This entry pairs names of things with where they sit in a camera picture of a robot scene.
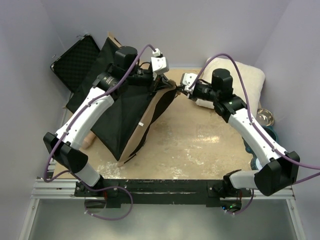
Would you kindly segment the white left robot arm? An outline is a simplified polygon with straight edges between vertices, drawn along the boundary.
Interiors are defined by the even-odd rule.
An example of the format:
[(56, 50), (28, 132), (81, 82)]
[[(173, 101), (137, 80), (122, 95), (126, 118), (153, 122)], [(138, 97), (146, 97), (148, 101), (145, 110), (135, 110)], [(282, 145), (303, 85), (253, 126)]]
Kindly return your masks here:
[(80, 143), (82, 143), (84, 138), (87, 136), (89, 130), (100, 118), (102, 113), (110, 108), (115, 102), (111, 97), (111, 93), (116, 91), (123, 84), (123, 82), (129, 76), (129, 73), (136, 65), (136, 62), (141, 57), (142, 53), (148, 47), (152, 49), (152, 57), (156, 58), (156, 65), (160, 65), (158, 72), (165, 68), (164, 65), (166, 64), (166, 60), (165, 57), (162, 56), (161, 51), (158, 48), (154, 48), (151, 44), (148, 44), (133, 60), (131, 66), (116, 85), (108, 88), (107, 91), (103, 91), (98, 87), (92, 87), (88, 94), (89, 99), (85, 100), (81, 104), (70, 120), (67, 121), (67, 123), (59, 130), (57, 130), (56, 134), (54, 135), (54, 137), (57, 138), (57, 143), (53, 146), (49, 153), (47, 160), (48, 162), (53, 158), (54, 153), (57, 152), (57, 149), (61, 143), (66, 144), (67, 142), (70, 142), (70, 145), (67, 147), (71, 147), (71, 149), (75, 150), (76, 153), (79, 152)]

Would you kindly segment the clear glass bowl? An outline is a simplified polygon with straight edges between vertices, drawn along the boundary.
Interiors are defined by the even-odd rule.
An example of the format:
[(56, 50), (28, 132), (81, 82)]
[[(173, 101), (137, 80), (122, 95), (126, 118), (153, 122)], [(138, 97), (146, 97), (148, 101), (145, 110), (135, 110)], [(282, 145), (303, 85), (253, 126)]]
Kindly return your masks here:
[(256, 114), (256, 120), (261, 126), (273, 126), (275, 123), (275, 119), (273, 114), (264, 108), (259, 108)]

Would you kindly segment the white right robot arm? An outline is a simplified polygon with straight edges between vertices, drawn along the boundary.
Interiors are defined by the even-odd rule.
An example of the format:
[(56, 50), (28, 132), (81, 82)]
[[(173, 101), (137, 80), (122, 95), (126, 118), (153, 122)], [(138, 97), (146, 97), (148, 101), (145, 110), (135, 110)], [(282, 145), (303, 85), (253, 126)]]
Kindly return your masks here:
[(191, 100), (213, 103), (215, 112), (231, 125), (260, 161), (260, 170), (234, 170), (223, 177), (221, 197), (241, 189), (259, 190), (265, 196), (293, 185), (298, 176), (299, 155), (281, 147), (254, 119), (246, 103), (233, 93), (233, 77), (227, 69), (212, 73), (211, 83), (199, 83), (195, 73), (184, 73), (178, 90)]

